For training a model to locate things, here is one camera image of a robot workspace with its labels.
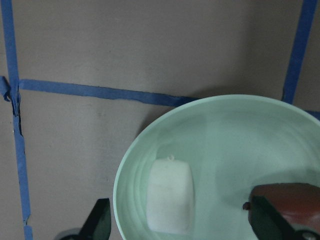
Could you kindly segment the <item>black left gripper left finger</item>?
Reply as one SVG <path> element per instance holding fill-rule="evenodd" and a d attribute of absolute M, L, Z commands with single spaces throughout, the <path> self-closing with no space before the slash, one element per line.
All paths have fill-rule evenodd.
<path fill-rule="evenodd" d="M 111 205 L 109 198 L 96 201 L 79 232 L 80 240 L 108 240 L 111 235 Z"/>

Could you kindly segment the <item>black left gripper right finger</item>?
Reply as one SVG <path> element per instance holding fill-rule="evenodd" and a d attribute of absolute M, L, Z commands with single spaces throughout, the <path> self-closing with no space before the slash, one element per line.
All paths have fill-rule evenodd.
<path fill-rule="evenodd" d="M 300 235 L 264 196 L 250 203 L 250 225 L 259 240 L 299 240 Z"/>

